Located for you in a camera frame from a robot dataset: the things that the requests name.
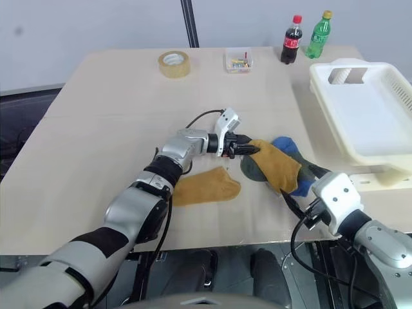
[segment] packing tape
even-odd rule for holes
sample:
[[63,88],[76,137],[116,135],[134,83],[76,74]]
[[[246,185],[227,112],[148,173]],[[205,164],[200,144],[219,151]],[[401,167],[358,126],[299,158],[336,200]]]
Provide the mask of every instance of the packing tape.
[[170,79],[186,76],[191,71],[189,56],[181,51],[168,51],[160,55],[158,62],[162,74]]

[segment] clear plastic container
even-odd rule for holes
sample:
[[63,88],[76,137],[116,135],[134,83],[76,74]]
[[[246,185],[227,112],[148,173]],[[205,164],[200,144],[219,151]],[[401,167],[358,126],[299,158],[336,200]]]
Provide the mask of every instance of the clear plastic container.
[[253,66],[252,49],[250,47],[226,48],[225,63],[228,73],[248,73]]

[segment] soda bottle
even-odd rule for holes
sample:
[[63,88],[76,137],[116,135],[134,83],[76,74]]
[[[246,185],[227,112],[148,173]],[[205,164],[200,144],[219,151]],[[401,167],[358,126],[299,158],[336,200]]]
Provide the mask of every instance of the soda bottle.
[[310,45],[306,50],[305,55],[311,59],[319,58],[323,51],[323,46],[326,44],[330,33],[330,19],[332,11],[324,11],[322,20],[317,23],[314,32],[310,39]]
[[293,24],[286,31],[281,54],[281,62],[283,63],[290,64],[295,62],[297,49],[299,48],[299,40],[302,37],[302,30],[299,25],[301,22],[302,16],[295,15]]

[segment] coca-cola bottle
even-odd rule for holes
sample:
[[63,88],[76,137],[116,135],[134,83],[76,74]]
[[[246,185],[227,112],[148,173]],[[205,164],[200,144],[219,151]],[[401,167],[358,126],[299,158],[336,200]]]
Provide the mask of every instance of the coca-cola bottle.
[[299,40],[302,37],[301,22],[302,16],[295,15],[293,24],[286,31],[281,55],[281,62],[283,63],[290,64],[295,62],[297,49],[299,48]]

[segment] plastic crate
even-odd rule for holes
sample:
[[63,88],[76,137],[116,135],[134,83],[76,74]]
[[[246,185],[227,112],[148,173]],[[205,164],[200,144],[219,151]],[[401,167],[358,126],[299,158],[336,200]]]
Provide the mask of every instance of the plastic crate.
[[[412,86],[402,74],[384,62],[338,59],[313,64],[310,79],[333,136],[350,162],[389,167],[371,174],[370,180],[379,184],[370,189],[390,189],[400,182],[401,187],[412,185]],[[368,181],[365,175],[361,178]]]

